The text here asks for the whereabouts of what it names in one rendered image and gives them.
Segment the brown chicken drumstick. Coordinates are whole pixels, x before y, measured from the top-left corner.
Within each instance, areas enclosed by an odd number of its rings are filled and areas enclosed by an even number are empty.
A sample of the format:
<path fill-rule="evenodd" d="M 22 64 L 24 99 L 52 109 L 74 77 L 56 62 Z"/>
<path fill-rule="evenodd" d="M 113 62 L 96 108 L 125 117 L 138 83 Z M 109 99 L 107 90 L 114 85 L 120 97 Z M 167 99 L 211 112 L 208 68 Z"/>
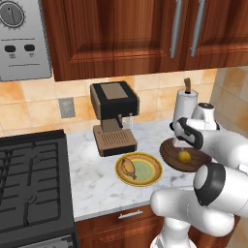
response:
<path fill-rule="evenodd" d="M 137 178 L 135 166 L 133 162 L 129 160 L 128 158 L 122 159 L 121 169 L 126 175 L 131 176 L 133 179 Z"/>

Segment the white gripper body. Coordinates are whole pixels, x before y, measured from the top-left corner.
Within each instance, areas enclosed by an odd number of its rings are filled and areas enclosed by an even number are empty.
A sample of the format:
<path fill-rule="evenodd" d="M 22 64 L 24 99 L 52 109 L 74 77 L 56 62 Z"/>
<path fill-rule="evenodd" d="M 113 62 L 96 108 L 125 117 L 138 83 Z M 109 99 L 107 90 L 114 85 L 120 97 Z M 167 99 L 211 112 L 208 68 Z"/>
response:
<path fill-rule="evenodd" d="M 172 144 L 176 148 L 181 148 L 181 149 L 192 148 L 192 145 L 190 145 L 184 139 L 179 138 L 179 137 L 173 137 Z"/>

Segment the brown round wooden board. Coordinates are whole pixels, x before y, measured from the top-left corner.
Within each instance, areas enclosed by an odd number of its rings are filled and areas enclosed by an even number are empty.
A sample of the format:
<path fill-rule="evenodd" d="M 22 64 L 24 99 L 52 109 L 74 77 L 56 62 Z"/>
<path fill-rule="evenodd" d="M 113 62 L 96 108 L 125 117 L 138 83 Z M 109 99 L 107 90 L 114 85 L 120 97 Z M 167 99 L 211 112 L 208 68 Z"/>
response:
<path fill-rule="evenodd" d="M 170 138 L 161 143 L 160 154 L 163 160 L 173 169 L 184 172 L 196 172 L 200 166 L 211 161 L 210 156 L 195 148 L 186 147 L 181 149 L 180 147 L 174 147 L 172 141 L 173 138 Z M 182 162 L 179 159 L 179 152 L 181 150 L 189 153 L 189 161 Z"/>

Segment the grey wall socket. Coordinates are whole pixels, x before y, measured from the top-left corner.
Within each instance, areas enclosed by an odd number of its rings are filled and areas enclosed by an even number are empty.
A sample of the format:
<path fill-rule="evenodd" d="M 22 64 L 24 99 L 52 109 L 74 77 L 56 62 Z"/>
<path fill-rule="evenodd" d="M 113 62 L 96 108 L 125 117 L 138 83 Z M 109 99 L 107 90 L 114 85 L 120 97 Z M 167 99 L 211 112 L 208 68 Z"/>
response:
<path fill-rule="evenodd" d="M 58 100 L 58 103 L 62 118 L 72 118 L 76 116 L 73 98 L 61 98 Z"/>

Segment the yellow green round plate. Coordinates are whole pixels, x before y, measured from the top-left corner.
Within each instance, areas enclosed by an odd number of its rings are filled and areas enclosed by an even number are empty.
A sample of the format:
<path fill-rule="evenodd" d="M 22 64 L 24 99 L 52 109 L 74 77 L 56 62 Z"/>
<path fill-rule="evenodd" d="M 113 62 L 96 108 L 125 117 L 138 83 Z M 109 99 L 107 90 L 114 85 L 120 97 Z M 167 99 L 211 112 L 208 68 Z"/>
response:
<path fill-rule="evenodd" d="M 136 169 L 136 179 L 126 175 L 121 169 L 123 158 L 131 160 Z M 156 183 L 163 174 L 161 163 L 152 155 L 144 152 L 130 152 L 122 155 L 115 163 L 115 173 L 124 183 L 135 187 L 146 187 Z"/>

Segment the narrow brown wooden cupboard door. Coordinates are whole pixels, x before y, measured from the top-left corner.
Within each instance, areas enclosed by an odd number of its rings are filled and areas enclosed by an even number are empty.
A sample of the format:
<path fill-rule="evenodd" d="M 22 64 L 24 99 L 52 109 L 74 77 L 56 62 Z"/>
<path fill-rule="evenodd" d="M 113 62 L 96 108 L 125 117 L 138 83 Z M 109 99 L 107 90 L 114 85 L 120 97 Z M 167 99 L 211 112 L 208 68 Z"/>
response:
<path fill-rule="evenodd" d="M 196 55 L 191 47 L 199 0 L 189 0 L 180 69 L 248 66 L 248 0 L 205 0 Z"/>

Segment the brown wooden drawer front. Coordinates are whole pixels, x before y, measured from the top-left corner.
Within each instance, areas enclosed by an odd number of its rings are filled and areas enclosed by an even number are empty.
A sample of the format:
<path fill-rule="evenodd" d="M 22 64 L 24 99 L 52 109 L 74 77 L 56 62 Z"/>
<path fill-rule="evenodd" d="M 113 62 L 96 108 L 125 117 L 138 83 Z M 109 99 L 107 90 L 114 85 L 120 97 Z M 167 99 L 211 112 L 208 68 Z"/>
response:
<path fill-rule="evenodd" d="M 141 215 L 119 220 L 120 214 L 137 210 Z M 149 248 L 163 226 L 149 205 L 76 222 L 79 248 Z"/>

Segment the black gas hob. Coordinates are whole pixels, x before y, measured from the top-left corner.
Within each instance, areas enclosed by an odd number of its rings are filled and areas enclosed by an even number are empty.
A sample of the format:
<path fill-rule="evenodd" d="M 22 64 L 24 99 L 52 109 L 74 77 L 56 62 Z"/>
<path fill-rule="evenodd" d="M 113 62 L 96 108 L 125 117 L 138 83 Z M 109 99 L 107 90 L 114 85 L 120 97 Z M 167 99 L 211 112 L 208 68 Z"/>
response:
<path fill-rule="evenodd" d="M 0 138 L 0 248 L 79 248 L 62 130 Z"/>

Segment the grey microwave oven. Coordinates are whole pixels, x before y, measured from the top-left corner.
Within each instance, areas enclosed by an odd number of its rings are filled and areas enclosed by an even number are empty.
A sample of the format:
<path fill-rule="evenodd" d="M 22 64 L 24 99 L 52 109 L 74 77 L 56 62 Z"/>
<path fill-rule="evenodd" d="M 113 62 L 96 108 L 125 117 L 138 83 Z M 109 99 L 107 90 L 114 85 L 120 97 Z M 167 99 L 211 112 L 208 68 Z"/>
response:
<path fill-rule="evenodd" d="M 0 81 L 50 77 L 41 0 L 0 0 Z"/>

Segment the wide brown wooden cupboard door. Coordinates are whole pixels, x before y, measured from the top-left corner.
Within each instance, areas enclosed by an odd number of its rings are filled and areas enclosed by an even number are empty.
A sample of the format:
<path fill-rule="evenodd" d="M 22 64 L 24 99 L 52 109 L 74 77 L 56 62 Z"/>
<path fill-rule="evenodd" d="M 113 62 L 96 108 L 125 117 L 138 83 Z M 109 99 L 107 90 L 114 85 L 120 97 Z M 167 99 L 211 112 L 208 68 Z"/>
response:
<path fill-rule="evenodd" d="M 179 69 L 184 20 L 171 58 L 176 0 L 42 0 L 54 79 L 111 78 Z"/>

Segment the black brown coffee machine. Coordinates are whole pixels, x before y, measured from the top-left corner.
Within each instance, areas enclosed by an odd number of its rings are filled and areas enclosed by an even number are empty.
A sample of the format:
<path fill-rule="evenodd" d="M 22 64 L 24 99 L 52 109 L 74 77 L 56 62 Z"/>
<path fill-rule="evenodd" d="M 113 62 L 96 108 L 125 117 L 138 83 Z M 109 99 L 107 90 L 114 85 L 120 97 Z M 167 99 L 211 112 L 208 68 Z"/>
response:
<path fill-rule="evenodd" d="M 94 138 L 102 157 L 137 150 L 138 142 L 122 120 L 140 114 L 140 98 L 126 81 L 92 83 L 90 99 L 99 125 Z"/>

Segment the yellow lemon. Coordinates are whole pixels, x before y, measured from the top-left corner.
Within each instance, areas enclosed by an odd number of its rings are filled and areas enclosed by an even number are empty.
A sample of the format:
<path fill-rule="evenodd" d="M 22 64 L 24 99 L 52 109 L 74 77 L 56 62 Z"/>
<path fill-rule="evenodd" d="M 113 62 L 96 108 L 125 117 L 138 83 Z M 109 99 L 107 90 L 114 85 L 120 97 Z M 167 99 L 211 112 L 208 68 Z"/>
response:
<path fill-rule="evenodd" d="M 188 163 L 191 160 L 191 155 L 188 151 L 182 150 L 178 153 L 178 158 L 182 163 Z"/>

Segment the white paper towel holder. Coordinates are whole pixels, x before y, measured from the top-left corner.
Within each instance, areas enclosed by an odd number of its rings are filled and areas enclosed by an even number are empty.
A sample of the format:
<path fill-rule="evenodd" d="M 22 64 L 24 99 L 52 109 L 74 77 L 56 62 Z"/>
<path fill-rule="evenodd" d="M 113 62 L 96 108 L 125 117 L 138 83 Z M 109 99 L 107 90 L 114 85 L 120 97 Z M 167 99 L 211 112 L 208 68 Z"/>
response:
<path fill-rule="evenodd" d="M 188 77 L 184 79 L 184 84 L 185 87 L 177 91 L 173 121 L 171 123 L 172 129 L 174 129 L 175 122 L 179 118 L 190 118 L 198 103 L 198 92 L 191 88 L 191 80 Z"/>

